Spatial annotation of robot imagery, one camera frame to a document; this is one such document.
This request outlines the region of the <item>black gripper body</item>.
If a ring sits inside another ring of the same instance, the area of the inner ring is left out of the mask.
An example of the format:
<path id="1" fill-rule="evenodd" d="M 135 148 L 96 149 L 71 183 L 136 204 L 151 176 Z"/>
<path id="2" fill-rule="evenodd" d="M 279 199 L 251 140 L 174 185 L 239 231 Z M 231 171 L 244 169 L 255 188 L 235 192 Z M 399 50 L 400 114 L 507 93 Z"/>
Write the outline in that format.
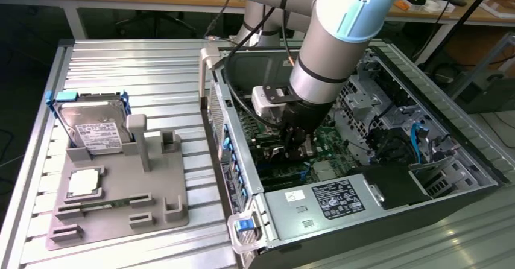
<path id="1" fill-rule="evenodd" d="M 284 130 L 303 130 L 310 135 L 322 125 L 334 102 L 314 104 L 308 101 L 296 101 L 286 104 L 282 121 Z"/>

